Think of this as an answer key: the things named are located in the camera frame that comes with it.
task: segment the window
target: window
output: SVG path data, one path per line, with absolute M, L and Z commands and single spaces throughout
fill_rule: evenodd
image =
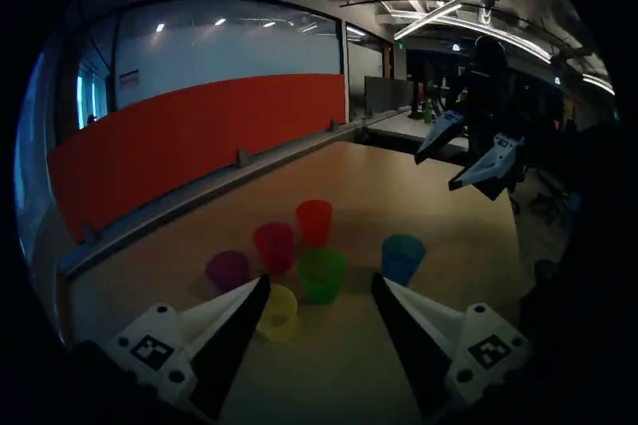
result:
M 77 74 L 77 124 L 85 128 L 89 122 L 106 116 L 106 83 L 99 75 L 81 65 Z

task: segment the plastic cup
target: plastic cup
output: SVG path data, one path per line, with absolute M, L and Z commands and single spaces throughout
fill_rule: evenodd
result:
M 290 224 L 264 224 L 253 233 L 253 242 L 269 273 L 280 275 L 293 266 L 294 231 Z
M 399 285 L 408 286 L 425 257 L 423 243 L 409 235 L 393 235 L 381 248 L 381 273 Z
M 250 262 L 238 250 L 224 250 L 206 264 L 206 275 L 225 293 L 250 280 Z
M 297 331 L 297 299 L 289 289 L 278 284 L 270 286 L 270 295 L 257 330 L 273 342 L 285 342 L 294 336 Z
M 297 273 L 308 299 L 314 304 L 328 304 L 341 290 L 345 258 L 329 247 L 309 249 L 297 259 Z
M 328 242 L 333 205 L 313 199 L 297 207 L 297 221 L 304 242 L 309 247 L 322 247 Z

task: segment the table surface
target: table surface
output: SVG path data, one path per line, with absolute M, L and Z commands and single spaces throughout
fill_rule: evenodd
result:
M 301 201 L 325 199 L 333 204 L 329 245 L 348 261 L 343 290 L 331 305 L 311 305 L 293 271 L 275 279 L 299 300 L 297 335 L 271 344 L 255 333 L 221 423 L 419 423 L 370 294 L 382 241 L 391 234 L 421 238 L 427 254 L 410 288 L 459 310 L 485 301 L 515 321 L 518 300 L 531 287 L 507 195 L 491 202 L 471 187 L 449 192 L 447 181 L 458 171 L 433 160 L 417 167 L 399 152 L 330 144 L 168 223 L 79 277 L 70 290 L 77 337 L 103 343 L 157 301 L 182 310 L 210 300 L 218 294 L 204 276 L 212 255 L 243 250 L 257 264 L 256 227 L 294 223 Z
M 425 124 L 423 120 L 411 120 L 408 118 L 411 112 L 402 112 L 386 120 L 377 121 L 368 126 L 374 132 L 387 133 L 408 140 L 423 141 L 432 129 L 431 124 Z M 467 151 L 467 138 L 454 138 L 449 144 L 454 144 Z

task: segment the yellow cup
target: yellow cup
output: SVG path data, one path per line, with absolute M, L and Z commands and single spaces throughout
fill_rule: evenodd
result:
M 297 331 L 297 299 L 283 285 L 272 284 L 257 330 L 272 342 L 286 342 Z

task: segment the red cup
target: red cup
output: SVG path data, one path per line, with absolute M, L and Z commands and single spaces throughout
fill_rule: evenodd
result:
M 226 293 L 250 280 L 250 262 L 248 257 L 238 250 L 224 250 L 206 264 L 206 275 Z
M 310 247 L 325 246 L 330 234 L 330 218 L 333 205 L 314 199 L 304 201 L 297 207 L 297 220 L 304 242 Z
M 271 274 L 282 274 L 293 266 L 294 231 L 290 224 L 264 224 L 253 233 L 253 242 Z

